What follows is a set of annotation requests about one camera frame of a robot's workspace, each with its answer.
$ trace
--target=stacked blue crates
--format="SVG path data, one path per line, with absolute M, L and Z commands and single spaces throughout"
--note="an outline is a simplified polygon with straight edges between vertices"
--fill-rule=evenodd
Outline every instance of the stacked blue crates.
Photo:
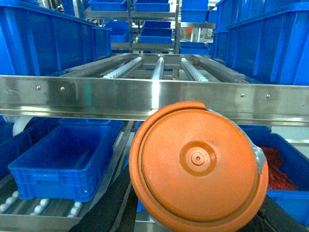
M 111 55 L 110 31 L 21 0 L 0 0 L 0 74 L 50 75 Z
M 222 0 L 217 8 L 213 58 L 262 83 L 309 85 L 307 0 Z
M 140 42 L 142 44 L 171 44 L 172 29 L 170 22 L 145 22 L 140 34 Z
M 183 0 L 182 22 L 205 23 L 208 0 Z

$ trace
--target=red food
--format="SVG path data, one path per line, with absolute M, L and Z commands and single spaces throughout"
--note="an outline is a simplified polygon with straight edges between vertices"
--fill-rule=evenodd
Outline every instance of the red food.
M 298 190 L 297 186 L 289 179 L 287 174 L 279 170 L 284 160 L 279 155 L 280 150 L 260 146 L 268 161 L 268 190 Z

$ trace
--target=plastic crate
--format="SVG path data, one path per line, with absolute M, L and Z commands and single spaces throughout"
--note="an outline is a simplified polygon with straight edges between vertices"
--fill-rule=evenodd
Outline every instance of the plastic crate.
M 169 0 L 137 0 L 134 7 L 135 11 L 169 12 Z
M 89 4 L 93 11 L 127 11 L 126 0 L 91 0 Z
M 225 64 L 263 83 L 309 85 L 309 3 L 295 3 L 228 28 Z
M 121 120 L 102 120 L 102 119 L 80 119 L 80 118 L 65 118 L 59 121 L 63 125 L 92 125 L 105 126 L 111 129 L 112 142 L 115 141 L 124 122 Z
M 95 27 L 94 42 L 95 42 L 95 57 L 96 60 L 109 57 L 112 54 L 112 42 L 110 28 Z
M 183 0 L 183 9 L 207 10 L 208 0 Z
M 73 0 L 61 0 L 64 11 L 74 11 Z M 78 0 L 79 8 L 81 9 L 81 0 Z M 89 7 L 89 0 L 84 0 L 84 9 Z
M 19 198 L 91 200 L 112 156 L 110 131 L 96 125 L 57 127 L 8 166 Z
M 50 75 L 97 59 L 94 23 L 19 0 L 0 0 L 0 74 Z
M 209 22 L 209 23 L 216 23 L 216 21 L 217 21 L 217 10 L 208 10 L 206 21 Z
M 145 21 L 142 28 L 170 28 L 171 22 Z
M 180 54 L 209 55 L 210 49 L 204 43 L 181 42 Z
M 128 22 L 109 22 L 105 25 L 111 28 L 111 42 L 124 43 L 129 41 L 129 23 Z
M 140 34 L 140 42 L 144 44 L 171 44 L 172 29 L 144 28 Z
M 280 170 L 298 186 L 299 191 L 269 190 L 267 194 L 295 220 L 309 226 L 309 159 L 278 134 L 244 130 L 254 144 L 280 149 L 279 155 L 284 160 Z
M 75 16 L 75 12 L 74 11 L 66 11 L 66 10 L 64 10 L 63 13 L 65 13 L 67 15 Z
M 14 123 L 0 122 L 0 145 L 13 137 Z
M 211 56 L 221 61 L 225 60 L 228 31 L 214 31 Z
M 182 9 L 182 22 L 190 23 L 205 23 L 207 17 L 207 10 L 187 10 Z
M 7 129 L 11 135 L 7 134 L 7 139 L 2 137 L 0 142 L 0 179 L 10 172 L 8 164 L 35 145 L 57 126 L 58 119 L 39 119 L 26 130 L 13 137 L 13 125 L 10 124 Z

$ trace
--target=metal shelf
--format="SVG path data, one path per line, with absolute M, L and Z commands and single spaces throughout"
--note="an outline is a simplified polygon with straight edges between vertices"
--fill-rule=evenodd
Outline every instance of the metal shelf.
M 130 43 L 112 43 L 112 49 L 114 50 L 129 50 Z
M 128 11 L 92 11 L 90 7 L 88 7 L 84 16 L 87 19 L 128 19 L 129 12 Z
M 176 12 L 131 12 L 132 19 L 175 21 Z
M 208 28 L 208 29 L 215 29 L 215 23 L 186 23 L 186 22 L 179 22 L 178 23 L 181 28 Z

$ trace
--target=metal frame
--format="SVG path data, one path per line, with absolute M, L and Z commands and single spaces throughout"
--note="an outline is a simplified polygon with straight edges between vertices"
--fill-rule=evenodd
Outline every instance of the metal frame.
M 143 65 L 130 79 L 100 78 L 113 68 L 142 57 Z M 158 60 L 173 69 L 174 80 L 149 80 Z M 223 83 L 180 81 L 181 59 L 208 71 Z M 210 57 L 165 54 L 122 54 L 55 73 L 54 76 L 0 76 L 0 115 L 32 115 L 145 120 L 168 104 L 201 101 L 239 124 L 309 126 L 309 87 L 249 84 L 249 78 Z M 144 80 L 135 78 L 144 76 Z M 76 224 L 106 191 L 123 169 L 134 133 L 129 122 L 115 143 L 114 156 L 92 202 L 83 204 L 78 217 L 67 217 L 73 201 L 52 200 L 42 216 L 29 216 L 38 199 L 16 202 L 0 215 L 0 229 L 7 231 L 63 232 Z M 291 141 L 299 144 L 304 141 Z M 16 185 L 11 175 L 0 181 L 0 200 L 9 197 Z M 169 232 L 137 217 L 135 232 Z
M 96 78 L 139 56 L 142 70 L 155 68 L 160 57 L 165 69 L 180 70 L 180 60 L 186 58 L 229 83 Z M 207 57 L 125 54 L 69 71 L 62 77 L 1 76 L 0 114 L 145 120 L 163 106 L 201 101 L 237 123 L 309 125 L 309 87 L 247 84 L 246 76 Z

